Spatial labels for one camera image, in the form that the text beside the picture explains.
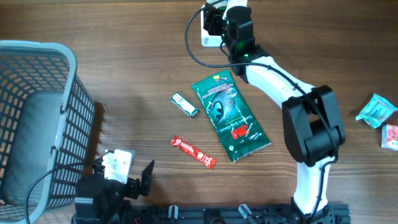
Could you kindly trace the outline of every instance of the gray plastic bin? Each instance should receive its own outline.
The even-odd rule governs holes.
[[[76,66],[62,44],[0,40],[0,223],[25,223],[25,196],[40,175],[85,161],[95,109]],[[31,222],[74,201],[82,170],[60,170],[36,186]]]

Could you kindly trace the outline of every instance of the brown wooden surface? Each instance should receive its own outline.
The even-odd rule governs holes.
[[[185,26],[203,2],[139,2],[0,6],[0,39],[61,42],[78,59],[78,75],[97,102],[92,149],[135,149],[132,176],[155,159],[152,192],[136,204],[239,205],[289,203],[296,164],[286,150],[282,115],[263,92],[235,81],[272,145],[229,161],[200,113],[190,119],[169,98],[180,91],[197,107],[192,83],[219,72],[195,63],[183,43]],[[398,105],[398,4],[388,1],[264,1],[253,7],[255,36],[277,63],[304,82],[336,93],[347,141],[331,168],[328,199],[349,204],[353,223],[397,223],[398,152],[380,148],[381,131],[355,112],[371,93]],[[190,43],[209,63],[227,63]],[[389,123],[398,125],[394,114]],[[218,159],[214,170],[169,145],[182,139]],[[69,223],[73,207],[41,223]]]

